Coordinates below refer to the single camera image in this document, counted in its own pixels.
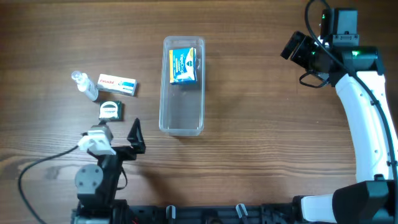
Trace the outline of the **blue VapoDrops box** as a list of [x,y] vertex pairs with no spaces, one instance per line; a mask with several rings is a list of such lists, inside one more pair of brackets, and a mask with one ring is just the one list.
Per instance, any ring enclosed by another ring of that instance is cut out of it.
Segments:
[[194,47],[169,50],[169,83],[172,85],[195,83],[196,59]]

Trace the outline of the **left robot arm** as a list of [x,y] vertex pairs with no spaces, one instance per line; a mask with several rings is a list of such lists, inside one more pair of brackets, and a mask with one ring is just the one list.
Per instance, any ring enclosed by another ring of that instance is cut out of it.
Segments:
[[75,176],[78,206],[72,223],[139,223],[137,215],[125,199],[116,199],[123,162],[135,161],[144,154],[146,145],[138,118],[127,135],[128,146],[112,146],[113,134],[102,120],[92,126],[78,142],[78,148],[97,159],[96,164],[83,166]]

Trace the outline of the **green Zam-Buk box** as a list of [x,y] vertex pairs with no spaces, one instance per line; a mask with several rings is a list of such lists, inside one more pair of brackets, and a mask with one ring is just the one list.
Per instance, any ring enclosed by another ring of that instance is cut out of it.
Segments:
[[121,121],[123,119],[123,104],[121,101],[104,101],[100,103],[99,119]]

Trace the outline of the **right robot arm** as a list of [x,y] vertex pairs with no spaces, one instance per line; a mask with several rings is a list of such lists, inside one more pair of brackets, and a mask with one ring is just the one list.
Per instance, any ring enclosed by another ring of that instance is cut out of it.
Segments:
[[397,223],[397,136],[385,97],[381,58],[374,47],[324,44],[299,31],[281,52],[336,90],[356,159],[356,183],[332,194],[298,196],[298,220]]

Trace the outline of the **white red medicine box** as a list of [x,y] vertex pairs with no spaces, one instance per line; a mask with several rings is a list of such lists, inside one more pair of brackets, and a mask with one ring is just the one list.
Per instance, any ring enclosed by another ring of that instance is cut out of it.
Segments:
[[134,96],[136,87],[137,81],[135,79],[106,74],[100,74],[97,82],[97,88],[101,91],[127,96]]

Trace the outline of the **clear plastic container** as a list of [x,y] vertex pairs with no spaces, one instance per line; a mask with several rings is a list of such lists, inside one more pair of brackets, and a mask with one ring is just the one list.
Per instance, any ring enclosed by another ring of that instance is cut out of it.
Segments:
[[[169,50],[196,48],[195,83],[169,83]],[[205,40],[199,36],[168,36],[164,40],[159,129],[171,136],[197,136],[205,117]]]

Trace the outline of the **clear spray bottle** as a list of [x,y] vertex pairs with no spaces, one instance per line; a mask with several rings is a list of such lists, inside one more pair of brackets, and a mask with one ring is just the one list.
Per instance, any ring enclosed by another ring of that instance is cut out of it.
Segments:
[[76,82],[80,92],[84,93],[91,101],[96,101],[99,91],[86,73],[74,71],[71,78]]

